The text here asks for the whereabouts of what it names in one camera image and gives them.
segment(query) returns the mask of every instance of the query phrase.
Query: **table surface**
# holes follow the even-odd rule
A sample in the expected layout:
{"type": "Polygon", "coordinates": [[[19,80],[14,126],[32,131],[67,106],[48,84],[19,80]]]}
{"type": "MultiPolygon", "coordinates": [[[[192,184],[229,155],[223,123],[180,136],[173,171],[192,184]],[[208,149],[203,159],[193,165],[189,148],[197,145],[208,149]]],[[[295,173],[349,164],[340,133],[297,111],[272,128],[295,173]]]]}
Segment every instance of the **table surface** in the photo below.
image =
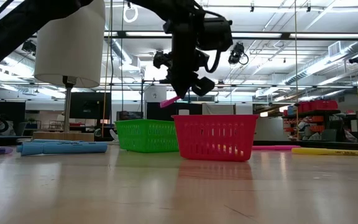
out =
{"type": "Polygon", "coordinates": [[[0,156],[0,223],[358,223],[358,157],[0,156]]]}

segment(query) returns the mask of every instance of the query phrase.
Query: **pink marker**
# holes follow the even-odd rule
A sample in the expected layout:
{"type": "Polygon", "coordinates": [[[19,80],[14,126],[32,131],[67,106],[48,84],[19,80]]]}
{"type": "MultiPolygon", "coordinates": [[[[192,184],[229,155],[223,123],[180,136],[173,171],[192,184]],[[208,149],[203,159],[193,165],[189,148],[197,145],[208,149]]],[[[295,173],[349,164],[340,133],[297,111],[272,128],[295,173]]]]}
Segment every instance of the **pink marker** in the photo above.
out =
{"type": "Polygon", "coordinates": [[[164,100],[160,103],[160,108],[165,108],[179,99],[180,99],[180,96],[176,96],[176,97],[172,98],[171,100],[164,100]]]}

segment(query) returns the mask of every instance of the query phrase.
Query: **plastic basket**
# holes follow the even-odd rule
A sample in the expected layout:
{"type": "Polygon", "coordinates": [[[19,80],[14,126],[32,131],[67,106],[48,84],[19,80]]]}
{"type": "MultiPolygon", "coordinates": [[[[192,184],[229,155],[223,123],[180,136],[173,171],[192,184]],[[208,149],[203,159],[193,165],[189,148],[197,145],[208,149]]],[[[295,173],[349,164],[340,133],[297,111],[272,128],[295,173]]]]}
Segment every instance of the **plastic basket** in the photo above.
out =
{"type": "Polygon", "coordinates": [[[175,123],[135,119],[117,121],[117,132],[121,149],[134,152],[175,152],[178,141],[175,123]]]}
{"type": "Polygon", "coordinates": [[[174,116],[180,155],[186,159],[247,161],[258,115],[174,116]]]}

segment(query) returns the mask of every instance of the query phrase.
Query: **white lampshade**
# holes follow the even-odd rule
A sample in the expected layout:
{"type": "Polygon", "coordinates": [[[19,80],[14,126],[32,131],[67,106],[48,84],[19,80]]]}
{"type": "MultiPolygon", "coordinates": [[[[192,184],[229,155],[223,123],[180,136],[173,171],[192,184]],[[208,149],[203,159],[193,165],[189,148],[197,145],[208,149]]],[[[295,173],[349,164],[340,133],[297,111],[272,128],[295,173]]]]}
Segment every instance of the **white lampshade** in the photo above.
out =
{"type": "Polygon", "coordinates": [[[104,39],[103,0],[94,0],[64,19],[50,21],[38,32],[34,77],[63,84],[77,77],[75,87],[99,86],[104,39]]]}

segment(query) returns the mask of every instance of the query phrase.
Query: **yellow marker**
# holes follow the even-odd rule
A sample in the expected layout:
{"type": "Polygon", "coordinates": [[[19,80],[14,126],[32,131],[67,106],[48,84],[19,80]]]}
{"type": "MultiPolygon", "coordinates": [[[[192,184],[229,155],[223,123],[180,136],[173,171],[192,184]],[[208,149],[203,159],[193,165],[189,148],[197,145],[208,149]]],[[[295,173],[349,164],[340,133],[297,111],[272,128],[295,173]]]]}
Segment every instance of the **yellow marker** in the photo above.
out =
{"type": "Polygon", "coordinates": [[[344,150],[344,149],[318,149],[318,148],[293,148],[293,154],[307,154],[307,155],[336,155],[336,156],[358,156],[358,150],[344,150]]]}

